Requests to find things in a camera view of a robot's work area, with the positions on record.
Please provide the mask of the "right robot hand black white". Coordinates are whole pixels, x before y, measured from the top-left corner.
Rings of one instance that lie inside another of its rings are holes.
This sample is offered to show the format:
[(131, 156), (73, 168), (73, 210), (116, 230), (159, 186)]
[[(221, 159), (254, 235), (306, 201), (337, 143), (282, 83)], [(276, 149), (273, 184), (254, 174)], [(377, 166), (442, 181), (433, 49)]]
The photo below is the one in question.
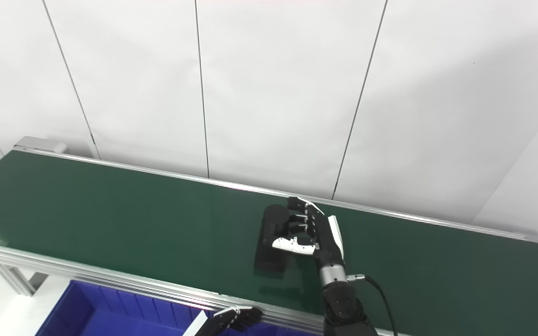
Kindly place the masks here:
[(270, 224), (263, 242), (274, 249), (313, 256), (318, 268), (345, 266), (337, 217), (326, 215), (314, 202), (290, 196), (278, 206), (282, 217)]

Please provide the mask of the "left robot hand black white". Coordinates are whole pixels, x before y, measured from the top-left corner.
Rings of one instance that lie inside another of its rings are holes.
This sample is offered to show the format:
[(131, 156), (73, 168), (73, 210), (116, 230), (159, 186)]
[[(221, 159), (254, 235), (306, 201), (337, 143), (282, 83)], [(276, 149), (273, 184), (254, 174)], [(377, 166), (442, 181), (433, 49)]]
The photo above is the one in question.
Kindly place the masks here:
[(260, 323), (263, 311), (252, 306), (230, 306), (210, 315), (201, 311), (189, 325), (184, 336), (218, 336), (228, 329), (245, 332)]

